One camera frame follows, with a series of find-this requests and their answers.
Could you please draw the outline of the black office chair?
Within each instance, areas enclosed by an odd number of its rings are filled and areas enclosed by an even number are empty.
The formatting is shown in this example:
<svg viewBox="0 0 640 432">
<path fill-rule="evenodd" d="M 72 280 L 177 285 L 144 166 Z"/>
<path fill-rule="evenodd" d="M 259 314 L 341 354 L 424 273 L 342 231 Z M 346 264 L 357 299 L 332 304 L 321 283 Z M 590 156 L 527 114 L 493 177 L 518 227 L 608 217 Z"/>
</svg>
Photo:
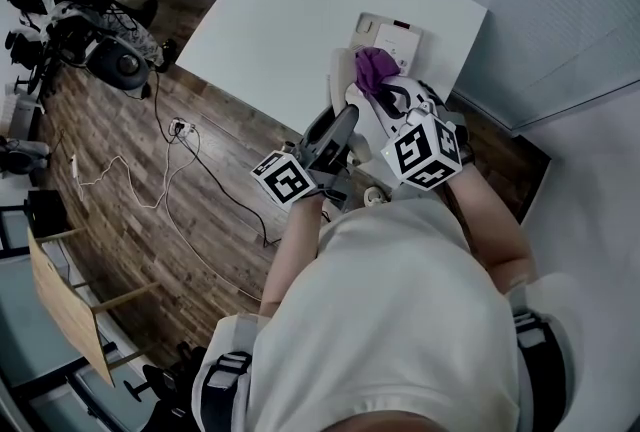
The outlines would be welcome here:
<svg viewBox="0 0 640 432">
<path fill-rule="evenodd" d="M 141 402 L 140 394 L 151 389 L 158 401 L 140 432 L 200 432 L 191 410 L 192 388 L 202 365 L 206 349 L 191 348 L 186 342 L 177 345 L 179 360 L 167 369 L 145 364 L 146 381 L 133 387 L 128 381 L 124 386 L 131 396 Z"/>
</svg>

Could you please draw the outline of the person's white shirt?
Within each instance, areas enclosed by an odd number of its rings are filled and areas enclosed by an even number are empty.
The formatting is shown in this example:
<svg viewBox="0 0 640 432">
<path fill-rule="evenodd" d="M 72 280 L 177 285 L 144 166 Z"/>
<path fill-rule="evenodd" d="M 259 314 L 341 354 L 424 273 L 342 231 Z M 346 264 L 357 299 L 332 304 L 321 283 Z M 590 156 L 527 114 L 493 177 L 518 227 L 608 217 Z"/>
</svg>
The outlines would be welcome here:
<svg viewBox="0 0 640 432">
<path fill-rule="evenodd" d="M 433 199 L 350 212 L 272 317 L 221 319 L 192 389 L 201 432 L 328 432 L 382 412 L 445 432 L 556 432 L 577 387 L 559 274 L 500 292 Z"/>
</svg>

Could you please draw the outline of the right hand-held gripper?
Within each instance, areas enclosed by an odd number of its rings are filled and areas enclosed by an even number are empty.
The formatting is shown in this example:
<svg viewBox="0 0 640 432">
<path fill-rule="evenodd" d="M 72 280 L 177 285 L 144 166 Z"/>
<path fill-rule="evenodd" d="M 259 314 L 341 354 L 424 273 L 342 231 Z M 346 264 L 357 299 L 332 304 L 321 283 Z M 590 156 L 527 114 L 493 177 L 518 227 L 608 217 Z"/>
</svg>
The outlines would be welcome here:
<svg viewBox="0 0 640 432">
<path fill-rule="evenodd" d="M 383 103 L 358 93 L 357 131 L 389 138 L 380 154 L 403 184 L 428 191 L 460 173 L 469 140 L 464 116 L 438 107 L 437 94 L 417 80 L 390 77 L 389 86 Z"/>
</svg>

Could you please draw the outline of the purple cloth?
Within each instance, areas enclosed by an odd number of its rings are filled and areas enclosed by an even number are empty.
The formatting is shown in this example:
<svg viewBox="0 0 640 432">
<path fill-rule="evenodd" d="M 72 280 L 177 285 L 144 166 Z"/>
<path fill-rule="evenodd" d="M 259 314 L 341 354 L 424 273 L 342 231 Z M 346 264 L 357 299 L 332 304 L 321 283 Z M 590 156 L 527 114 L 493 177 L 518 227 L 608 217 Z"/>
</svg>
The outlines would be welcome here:
<svg viewBox="0 0 640 432">
<path fill-rule="evenodd" d="M 400 74 L 394 58 L 384 49 L 365 47 L 356 52 L 356 85 L 365 95 L 374 95 L 381 90 L 388 77 Z"/>
</svg>

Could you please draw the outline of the wooden desk with legs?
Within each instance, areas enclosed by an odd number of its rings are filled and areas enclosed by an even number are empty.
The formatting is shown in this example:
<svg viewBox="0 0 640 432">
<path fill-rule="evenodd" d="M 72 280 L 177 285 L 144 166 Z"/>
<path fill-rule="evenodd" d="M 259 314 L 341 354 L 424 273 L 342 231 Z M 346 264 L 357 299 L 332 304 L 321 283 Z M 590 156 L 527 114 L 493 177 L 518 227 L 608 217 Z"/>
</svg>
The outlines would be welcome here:
<svg viewBox="0 0 640 432">
<path fill-rule="evenodd" d="M 27 228 L 34 285 L 40 302 L 67 341 L 89 362 L 101 378 L 109 386 L 113 387 L 114 382 L 111 371 L 142 356 L 152 347 L 135 351 L 121 360 L 108 362 L 102 346 L 96 316 L 155 290 L 160 286 L 160 283 L 146 284 L 96 305 L 88 304 L 77 293 L 77 289 L 86 286 L 86 283 L 79 283 L 75 286 L 67 283 L 58 273 L 49 255 L 42 248 L 45 243 L 62 241 L 66 238 L 83 234 L 85 231 L 85 228 L 77 228 L 36 238 L 32 230 Z"/>
</svg>

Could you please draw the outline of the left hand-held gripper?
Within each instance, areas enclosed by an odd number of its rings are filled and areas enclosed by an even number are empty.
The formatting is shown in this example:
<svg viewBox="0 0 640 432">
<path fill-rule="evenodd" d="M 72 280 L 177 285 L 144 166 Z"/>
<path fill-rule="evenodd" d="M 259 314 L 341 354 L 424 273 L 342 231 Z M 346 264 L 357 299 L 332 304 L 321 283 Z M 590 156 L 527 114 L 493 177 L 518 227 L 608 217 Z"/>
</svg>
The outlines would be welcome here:
<svg viewBox="0 0 640 432">
<path fill-rule="evenodd" d="M 355 105 L 347 105 L 338 116 L 332 107 L 327 107 L 305 131 L 299 143 L 300 153 L 314 155 L 315 168 L 345 167 L 348 140 L 358 119 Z M 290 206 L 314 195 L 323 195 L 335 206 L 344 206 L 350 198 L 350 174 L 344 168 L 333 174 L 325 169 L 304 167 L 293 152 L 272 151 L 250 175 L 279 206 Z"/>
</svg>

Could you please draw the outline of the person's right forearm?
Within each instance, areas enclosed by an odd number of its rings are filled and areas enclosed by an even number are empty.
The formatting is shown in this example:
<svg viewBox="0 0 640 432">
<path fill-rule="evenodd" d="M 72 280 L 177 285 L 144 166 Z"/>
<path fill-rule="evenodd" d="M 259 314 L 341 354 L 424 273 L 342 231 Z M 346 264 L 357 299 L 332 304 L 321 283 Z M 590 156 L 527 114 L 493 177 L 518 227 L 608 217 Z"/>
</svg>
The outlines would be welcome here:
<svg viewBox="0 0 640 432">
<path fill-rule="evenodd" d="M 516 218 L 473 164 L 447 181 L 466 223 L 476 258 L 506 294 L 537 278 L 530 244 Z"/>
</svg>

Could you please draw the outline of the person's left forearm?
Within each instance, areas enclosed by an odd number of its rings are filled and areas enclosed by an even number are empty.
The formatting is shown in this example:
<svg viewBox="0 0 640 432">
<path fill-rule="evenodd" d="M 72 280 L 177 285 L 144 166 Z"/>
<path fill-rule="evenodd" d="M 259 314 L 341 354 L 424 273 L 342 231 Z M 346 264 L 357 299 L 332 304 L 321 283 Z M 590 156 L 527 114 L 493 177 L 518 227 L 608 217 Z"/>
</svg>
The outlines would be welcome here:
<svg viewBox="0 0 640 432">
<path fill-rule="evenodd" d="M 296 277 L 316 258 L 324 198 L 320 195 L 296 201 L 267 275 L 259 314 L 272 317 Z"/>
</svg>

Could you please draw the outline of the round grey robot base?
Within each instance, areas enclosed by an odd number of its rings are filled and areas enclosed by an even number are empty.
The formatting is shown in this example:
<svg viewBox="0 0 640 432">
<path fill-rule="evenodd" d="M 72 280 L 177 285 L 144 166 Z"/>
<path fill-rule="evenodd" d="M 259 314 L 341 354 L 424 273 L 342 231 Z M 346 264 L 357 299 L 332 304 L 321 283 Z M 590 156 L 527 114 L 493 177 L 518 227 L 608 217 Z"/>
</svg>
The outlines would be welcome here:
<svg viewBox="0 0 640 432">
<path fill-rule="evenodd" d="M 118 39 L 103 39 L 86 60 L 89 72 L 107 85 L 130 91 L 143 86 L 149 75 L 145 59 Z"/>
</svg>

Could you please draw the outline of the white desk telephone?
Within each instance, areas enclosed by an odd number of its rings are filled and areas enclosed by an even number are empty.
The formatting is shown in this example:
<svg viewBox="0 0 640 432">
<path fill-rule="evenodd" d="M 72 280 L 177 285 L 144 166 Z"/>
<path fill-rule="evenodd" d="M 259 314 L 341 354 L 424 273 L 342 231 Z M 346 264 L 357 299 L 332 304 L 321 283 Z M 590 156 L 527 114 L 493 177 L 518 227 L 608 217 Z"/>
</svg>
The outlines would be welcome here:
<svg viewBox="0 0 640 432">
<path fill-rule="evenodd" d="M 409 77 L 422 33 L 419 27 L 409 23 L 363 12 L 352 33 L 350 48 L 354 51 L 366 47 L 382 49 L 394 59 L 400 75 Z"/>
</svg>

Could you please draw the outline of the white power strip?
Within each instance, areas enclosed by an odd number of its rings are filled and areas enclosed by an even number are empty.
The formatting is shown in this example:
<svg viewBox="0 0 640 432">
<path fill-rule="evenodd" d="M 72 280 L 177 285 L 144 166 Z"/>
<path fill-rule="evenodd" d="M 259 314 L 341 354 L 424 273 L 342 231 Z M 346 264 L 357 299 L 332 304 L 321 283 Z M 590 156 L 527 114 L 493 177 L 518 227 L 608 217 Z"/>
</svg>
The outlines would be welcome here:
<svg viewBox="0 0 640 432">
<path fill-rule="evenodd" d="M 174 118 L 169 124 L 169 136 L 178 140 L 186 140 L 195 132 L 195 126 L 180 118 Z"/>
</svg>

